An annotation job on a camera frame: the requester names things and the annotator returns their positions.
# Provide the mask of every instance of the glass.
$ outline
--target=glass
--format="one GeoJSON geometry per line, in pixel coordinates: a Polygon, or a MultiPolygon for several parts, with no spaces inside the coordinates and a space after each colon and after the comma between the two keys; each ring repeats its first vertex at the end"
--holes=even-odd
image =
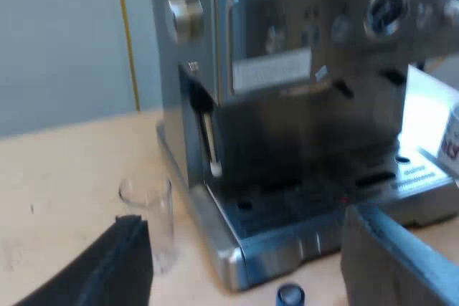
{"type": "Polygon", "coordinates": [[[127,214],[140,215],[148,222],[154,272],[167,272],[176,260],[170,180],[138,172],[121,181],[119,196],[127,214]]]}

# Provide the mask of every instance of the gray wall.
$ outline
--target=gray wall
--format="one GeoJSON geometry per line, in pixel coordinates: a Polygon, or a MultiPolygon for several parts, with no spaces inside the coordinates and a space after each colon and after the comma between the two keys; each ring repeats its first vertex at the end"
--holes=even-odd
{"type": "MultiPolygon", "coordinates": [[[[161,103],[150,0],[127,0],[143,108],[161,103]]],[[[0,136],[135,111],[119,0],[0,0],[0,136]]]]}

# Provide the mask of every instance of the bottle cap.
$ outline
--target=bottle cap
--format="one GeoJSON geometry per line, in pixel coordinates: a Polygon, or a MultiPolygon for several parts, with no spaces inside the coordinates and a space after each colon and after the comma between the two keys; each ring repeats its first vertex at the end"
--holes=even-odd
{"type": "Polygon", "coordinates": [[[289,283],[280,286],[276,306],[304,306],[304,291],[300,286],[289,283]]]}

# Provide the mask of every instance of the table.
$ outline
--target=table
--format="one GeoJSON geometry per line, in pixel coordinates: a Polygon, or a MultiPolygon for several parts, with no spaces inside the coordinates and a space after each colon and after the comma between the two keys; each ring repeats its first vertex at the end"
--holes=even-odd
{"type": "MultiPolygon", "coordinates": [[[[459,94],[416,69],[408,88],[403,136],[435,153],[459,94]]],[[[161,112],[131,114],[0,140],[0,305],[46,282],[123,214],[123,177],[138,168],[166,173],[156,140],[160,118],[161,112]]],[[[177,192],[174,221],[179,257],[170,272],[154,277],[151,305],[274,305],[277,288],[290,281],[303,287],[310,306],[347,305],[339,254],[232,293],[214,273],[177,192]]],[[[415,233],[459,264],[459,218],[415,233]]]]}

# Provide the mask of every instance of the white label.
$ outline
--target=white label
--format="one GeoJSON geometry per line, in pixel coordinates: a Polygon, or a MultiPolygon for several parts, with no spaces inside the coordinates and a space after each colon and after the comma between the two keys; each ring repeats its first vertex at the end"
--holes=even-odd
{"type": "Polygon", "coordinates": [[[232,72],[235,92],[307,80],[311,73],[311,48],[236,61],[232,72]]]}

